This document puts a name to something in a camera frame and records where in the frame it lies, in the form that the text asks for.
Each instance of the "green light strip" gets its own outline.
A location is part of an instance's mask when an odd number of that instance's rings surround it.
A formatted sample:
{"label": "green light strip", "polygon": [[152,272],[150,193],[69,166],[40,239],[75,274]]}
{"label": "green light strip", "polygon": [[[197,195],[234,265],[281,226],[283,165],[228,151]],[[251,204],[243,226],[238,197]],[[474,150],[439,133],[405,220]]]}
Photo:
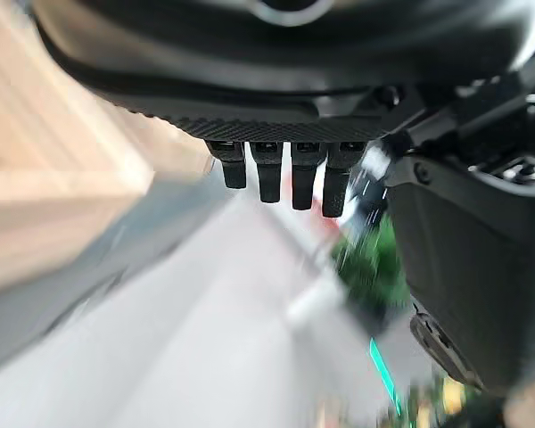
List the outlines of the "green light strip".
{"label": "green light strip", "polygon": [[379,351],[378,347],[376,346],[375,339],[371,339],[370,341],[369,353],[371,355],[371,359],[374,362],[374,366],[376,367],[376,370],[378,370],[378,373],[381,375],[381,378],[383,379],[384,387],[386,388],[386,391],[389,393],[389,396],[391,397],[391,400],[394,403],[394,406],[396,407],[397,413],[400,415],[402,413],[402,406],[400,405],[399,394],[397,394],[396,392],[396,388],[394,386],[394,381],[392,380],[391,373],[389,372],[389,369],[386,367],[386,364],[384,363],[383,356],[381,355],[381,351]]}

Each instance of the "green plant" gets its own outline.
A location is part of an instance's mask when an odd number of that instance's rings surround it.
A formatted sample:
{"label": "green plant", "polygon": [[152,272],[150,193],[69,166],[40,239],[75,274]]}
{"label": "green plant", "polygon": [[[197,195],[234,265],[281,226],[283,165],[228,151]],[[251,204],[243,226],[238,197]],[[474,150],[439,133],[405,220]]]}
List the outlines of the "green plant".
{"label": "green plant", "polygon": [[334,251],[339,277],[354,301],[375,306],[404,306],[409,291],[388,216],[355,244],[342,241]]}

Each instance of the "black rubber tab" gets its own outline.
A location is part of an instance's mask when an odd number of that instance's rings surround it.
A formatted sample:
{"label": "black rubber tab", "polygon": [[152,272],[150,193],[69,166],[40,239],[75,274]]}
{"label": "black rubber tab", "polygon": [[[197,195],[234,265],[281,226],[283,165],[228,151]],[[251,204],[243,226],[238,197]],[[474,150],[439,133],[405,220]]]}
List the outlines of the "black rubber tab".
{"label": "black rubber tab", "polygon": [[243,143],[207,141],[212,156],[222,162],[224,181],[230,189],[246,186],[246,159]]}
{"label": "black rubber tab", "polygon": [[283,143],[250,143],[251,155],[258,164],[259,197],[262,202],[280,200]]}
{"label": "black rubber tab", "polygon": [[337,218],[342,215],[349,177],[350,170],[333,169],[329,167],[325,169],[323,217]]}
{"label": "black rubber tab", "polygon": [[294,209],[309,210],[311,208],[317,167],[325,160],[326,156],[326,144],[292,144],[292,203]]}

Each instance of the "screw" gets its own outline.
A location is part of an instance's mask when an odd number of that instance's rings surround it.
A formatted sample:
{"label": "screw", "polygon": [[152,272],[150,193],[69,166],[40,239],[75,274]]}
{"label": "screw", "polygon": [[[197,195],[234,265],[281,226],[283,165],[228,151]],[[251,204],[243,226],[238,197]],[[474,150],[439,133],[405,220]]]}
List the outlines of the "screw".
{"label": "screw", "polygon": [[432,177],[430,177],[430,172],[428,172],[428,169],[422,164],[417,163],[414,166],[414,174],[416,176],[416,179],[418,180],[418,183],[421,183],[423,185],[429,185],[432,182]]}

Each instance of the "black device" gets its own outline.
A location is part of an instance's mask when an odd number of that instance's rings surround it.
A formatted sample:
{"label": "black device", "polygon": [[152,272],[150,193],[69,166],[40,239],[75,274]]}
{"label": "black device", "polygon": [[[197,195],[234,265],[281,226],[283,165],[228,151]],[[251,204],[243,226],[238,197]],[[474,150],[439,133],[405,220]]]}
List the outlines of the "black device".
{"label": "black device", "polygon": [[342,213],[371,146],[417,340],[494,395],[535,379],[535,0],[35,0],[53,58],[131,111],[206,140],[226,185]]}

